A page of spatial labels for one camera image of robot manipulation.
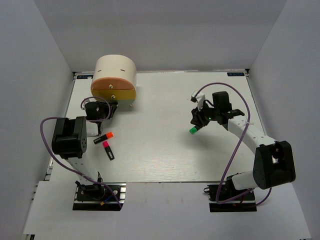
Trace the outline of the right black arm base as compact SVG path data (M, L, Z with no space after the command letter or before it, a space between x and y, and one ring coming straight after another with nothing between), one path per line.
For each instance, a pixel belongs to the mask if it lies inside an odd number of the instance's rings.
M209 184L203 189L203 192L208 195L209 210L211 213L244 213L257 211L256 198L253 191L226 203L218 204L216 202L218 186L218 184ZM219 195L219 201L226 201L245 192L245 189L235 190L233 186L226 186L223 184Z

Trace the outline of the pink top drawer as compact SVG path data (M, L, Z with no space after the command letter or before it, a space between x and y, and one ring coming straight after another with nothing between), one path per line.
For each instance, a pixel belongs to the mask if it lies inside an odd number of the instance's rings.
M102 77L91 84L91 90L131 90L135 85L130 81L119 77Z

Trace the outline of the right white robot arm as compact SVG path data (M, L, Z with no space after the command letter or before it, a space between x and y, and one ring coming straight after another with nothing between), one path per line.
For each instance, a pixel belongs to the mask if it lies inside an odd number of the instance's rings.
M213 103L208 104L202 92L191 95L197 106L191 111L194 127L190 133L195 134L209 122L217 122L254 154L253 169L228 176L221 187L223 193L236 200L245 190L265 190L295 181L293 150L287 141L277 141L250 124L241 110L232 108L226 91L213 93L212 99Z

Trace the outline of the green highlighter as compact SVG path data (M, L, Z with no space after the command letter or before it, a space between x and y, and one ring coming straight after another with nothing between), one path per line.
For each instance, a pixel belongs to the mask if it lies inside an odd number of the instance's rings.
M198 127L198 126L194 126L194 127L192 127L190 130L189 130L189 132L192 134L192 135L194 135L197 131L199 131L201 128L200 127Z

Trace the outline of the yellow drawer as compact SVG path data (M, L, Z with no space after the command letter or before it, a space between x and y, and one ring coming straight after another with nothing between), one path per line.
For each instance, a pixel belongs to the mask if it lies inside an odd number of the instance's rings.
M92 89L91 93L95 97L101 97L109 101L134 101L136 90L132 89Z

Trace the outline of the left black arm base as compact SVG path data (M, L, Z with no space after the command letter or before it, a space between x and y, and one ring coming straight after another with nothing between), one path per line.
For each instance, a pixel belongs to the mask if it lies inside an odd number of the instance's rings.
M118 212L121 210L113 194L116 195L119 203L123 206L126 197L125 183L111 183L110 190L103 186L79 185L75 189L73 211L99 211L99 212Z

